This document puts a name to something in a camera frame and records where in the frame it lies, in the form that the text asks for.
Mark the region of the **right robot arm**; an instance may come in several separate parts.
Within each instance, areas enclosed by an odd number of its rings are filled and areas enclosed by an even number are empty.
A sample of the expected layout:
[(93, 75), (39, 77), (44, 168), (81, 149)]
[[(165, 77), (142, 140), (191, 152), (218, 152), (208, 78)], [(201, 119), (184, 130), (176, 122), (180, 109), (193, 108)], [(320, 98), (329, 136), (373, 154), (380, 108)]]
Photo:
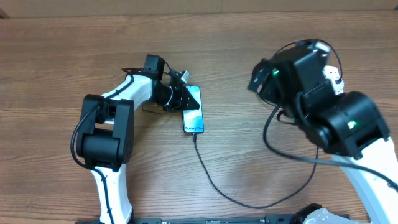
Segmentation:
[(289, 43), (254, 67), (248, 89), (331, 156), (299, 161), (340, 167), (371, 223), (396, 223), (397, 155), (389, 127), (370, 97), (344, 91), (342, 68), (328, 65), (334, 53), (320, 39)]

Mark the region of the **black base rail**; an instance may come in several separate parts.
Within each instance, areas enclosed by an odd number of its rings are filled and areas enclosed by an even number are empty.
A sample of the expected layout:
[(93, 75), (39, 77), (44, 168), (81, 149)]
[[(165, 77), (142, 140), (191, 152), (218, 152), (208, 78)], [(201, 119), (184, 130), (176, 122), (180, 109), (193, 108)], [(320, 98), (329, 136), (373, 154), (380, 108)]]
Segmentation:
[(235, 217), (235, 218), (136, 218), (133, 224), (289, 224), (293, 214), (273, 214), (264, 217)]

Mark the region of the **white charger plug adapter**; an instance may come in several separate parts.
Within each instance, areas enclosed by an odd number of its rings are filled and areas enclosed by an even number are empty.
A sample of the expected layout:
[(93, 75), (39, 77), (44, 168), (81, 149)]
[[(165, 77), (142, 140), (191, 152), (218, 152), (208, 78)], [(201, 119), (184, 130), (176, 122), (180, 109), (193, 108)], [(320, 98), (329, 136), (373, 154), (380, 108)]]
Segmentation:
[(331, 79), (330, 80), (332, 83), (332, 87), (333, 87), (333, 91), (335, 92), (335, 95), (339, 95), (344, 93), (344, 81), (340, 80), (339, 78), (335, 79)]

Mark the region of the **white power strip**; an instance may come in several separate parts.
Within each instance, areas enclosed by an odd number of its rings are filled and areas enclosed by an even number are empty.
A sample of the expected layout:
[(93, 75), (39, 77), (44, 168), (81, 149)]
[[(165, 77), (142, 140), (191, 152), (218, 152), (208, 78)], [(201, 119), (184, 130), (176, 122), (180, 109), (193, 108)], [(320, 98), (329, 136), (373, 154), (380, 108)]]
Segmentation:
[(323, 68), (323, 75), (326, 79), (332, 82), (332, 87), (335, 95), (344, 93), (344, 81), (340, 80), (340, 74), (336, 67), (331, 65), (326, 65)]

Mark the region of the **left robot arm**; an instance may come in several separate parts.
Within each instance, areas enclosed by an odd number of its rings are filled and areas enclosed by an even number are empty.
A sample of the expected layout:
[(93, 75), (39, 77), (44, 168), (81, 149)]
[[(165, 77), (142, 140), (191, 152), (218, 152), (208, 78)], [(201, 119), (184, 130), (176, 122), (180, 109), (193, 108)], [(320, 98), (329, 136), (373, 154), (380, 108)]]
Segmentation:
[(125, 80), (102, 95), (86, 95), (73, 131), (73, 160), (95, 178), (101, 214), (96, 223), (132, 223), (126, 166), (134, 145), (134, 112), (147, 101), (168, 112), (200, 109), (187, 84), (190, 73), (148, 54), (141, 68), (124, 67)]

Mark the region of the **blue Galaxy smartphone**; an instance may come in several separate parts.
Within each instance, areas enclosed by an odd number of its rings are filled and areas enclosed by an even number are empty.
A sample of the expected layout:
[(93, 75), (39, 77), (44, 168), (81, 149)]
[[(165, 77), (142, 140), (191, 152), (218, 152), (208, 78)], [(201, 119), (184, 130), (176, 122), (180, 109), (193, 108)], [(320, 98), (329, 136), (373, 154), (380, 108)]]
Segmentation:
[(183, 129), (185, 133), (203, 133), (204, 121), (203, 111), (201, 106), (201, 91), (200, 91), (200, 109), (199, 110), (183, 110)]

